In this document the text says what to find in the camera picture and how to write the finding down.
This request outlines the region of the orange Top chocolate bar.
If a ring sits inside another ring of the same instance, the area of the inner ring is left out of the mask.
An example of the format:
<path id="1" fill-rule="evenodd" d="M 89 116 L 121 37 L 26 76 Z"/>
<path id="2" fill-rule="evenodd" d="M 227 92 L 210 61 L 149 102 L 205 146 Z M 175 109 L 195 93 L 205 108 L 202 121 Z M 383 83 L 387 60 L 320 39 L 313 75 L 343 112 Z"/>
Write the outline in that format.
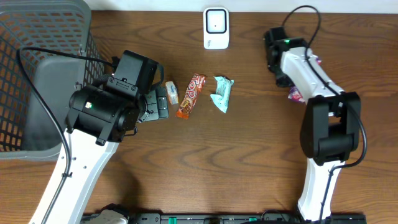
<path id="1" fill-rule="evenodd" d="M 206 75 L 194 74 L 190 83 L 187 86 L 184 99 L 182 100 L 177 112 L 176 117 L 188 119 L 199 94 L 201 93 L 203 86 L 206 82 Z"/>

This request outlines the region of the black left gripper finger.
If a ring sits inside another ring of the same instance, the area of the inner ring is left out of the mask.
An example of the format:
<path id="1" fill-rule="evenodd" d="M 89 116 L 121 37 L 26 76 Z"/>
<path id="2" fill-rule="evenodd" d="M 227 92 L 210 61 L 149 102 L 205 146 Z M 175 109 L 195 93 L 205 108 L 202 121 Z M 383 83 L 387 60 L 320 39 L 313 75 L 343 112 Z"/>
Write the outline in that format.
<path id="1" fill-rule="evenodd" d="M 159 109 L 155 90 L 150 91 L 147 95 L 142 95 L 139 99 L 139 106 L 141 110 L 138 118 L 139 123 L 159 119 Z"/>
<path id="2" fill-rule="evenodd" d="M 169 117 L 169 109 L 166 89 L 160 86 L 155 90 L 155 93 L 159 119 L 167 119 Z"/>

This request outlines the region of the small orange white candy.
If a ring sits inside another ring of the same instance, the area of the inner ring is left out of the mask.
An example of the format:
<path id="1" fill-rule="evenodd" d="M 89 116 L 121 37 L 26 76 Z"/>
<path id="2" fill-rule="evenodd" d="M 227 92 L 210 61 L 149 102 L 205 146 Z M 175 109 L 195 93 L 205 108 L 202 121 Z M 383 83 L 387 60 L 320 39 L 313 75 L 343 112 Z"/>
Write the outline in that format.
<path id="1" fill-rule="evenodd" d="M 179 103 L 178 100 L 178 91 L 173 81 L 168 81 L 165 83 L 165 87 L 167 90 L 167 96 L 171 105 L 176 105 Z"/>

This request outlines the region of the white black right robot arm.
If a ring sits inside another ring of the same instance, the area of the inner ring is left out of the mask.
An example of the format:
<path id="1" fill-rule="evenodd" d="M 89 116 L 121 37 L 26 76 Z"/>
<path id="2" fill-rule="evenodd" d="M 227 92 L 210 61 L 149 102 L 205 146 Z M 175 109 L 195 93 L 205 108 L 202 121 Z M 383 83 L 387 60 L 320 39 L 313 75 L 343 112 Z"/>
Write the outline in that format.
<path id="1" fill-rule="evenodd" d="M 345 92 L 323 71 L 303 38 L 290 38 L 283 27 L 264 34 L 268 69 L 279 87 L 295 87 L 305 103 L 300 146 L 307 171 L 298 200 L 304 223 L 333 223 L 331 198 L 340 171 L 359 144 L 361 100 Z"/>

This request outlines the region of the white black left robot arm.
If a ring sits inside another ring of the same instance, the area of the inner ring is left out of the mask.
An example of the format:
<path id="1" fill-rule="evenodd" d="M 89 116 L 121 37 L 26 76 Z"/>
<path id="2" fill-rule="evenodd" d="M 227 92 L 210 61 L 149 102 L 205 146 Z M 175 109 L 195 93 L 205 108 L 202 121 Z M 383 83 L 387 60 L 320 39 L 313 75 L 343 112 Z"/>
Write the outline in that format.
<path id="1" fill-rule="evenodd" d="M 72 94 L 62 147 L 31 223 L 80 223 L 95 184 L 119 143 L 136 125 L 169 116 L 164 67 L 125 50 L 115 73 Z"/>

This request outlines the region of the mint green snack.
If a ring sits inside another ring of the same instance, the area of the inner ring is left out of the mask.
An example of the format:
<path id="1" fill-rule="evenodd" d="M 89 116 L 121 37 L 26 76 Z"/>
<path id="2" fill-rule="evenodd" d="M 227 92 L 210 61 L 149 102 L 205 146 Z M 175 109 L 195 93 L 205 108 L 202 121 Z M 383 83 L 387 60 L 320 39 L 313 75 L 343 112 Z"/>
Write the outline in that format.
<path id="1" fill-rule="evenodd" d="M 234 80 L 230 80 L 222 76 L 215 77 L 215 80 L 216 91 L 215 93 L 211 94 L 210 97 L 215 106 L 223 113 L 226 113 L 228 110 L 231 87 L 234 84 Z"/>

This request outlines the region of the red purple snack bag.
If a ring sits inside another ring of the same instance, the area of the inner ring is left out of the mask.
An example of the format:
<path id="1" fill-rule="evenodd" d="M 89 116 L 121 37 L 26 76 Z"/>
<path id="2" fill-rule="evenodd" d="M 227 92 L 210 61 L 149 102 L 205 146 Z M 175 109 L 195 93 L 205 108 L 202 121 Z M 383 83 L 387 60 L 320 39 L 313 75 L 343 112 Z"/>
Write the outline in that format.
<path id="1" fill-rule="evenodd" d="M 321 95 L 322 82 L 310 68 L 304 54 L 286 54 L 281 68 L 293 82 L 293 87 L 289 90 L 289 99 L 307 103 L 309 98 Z"/>

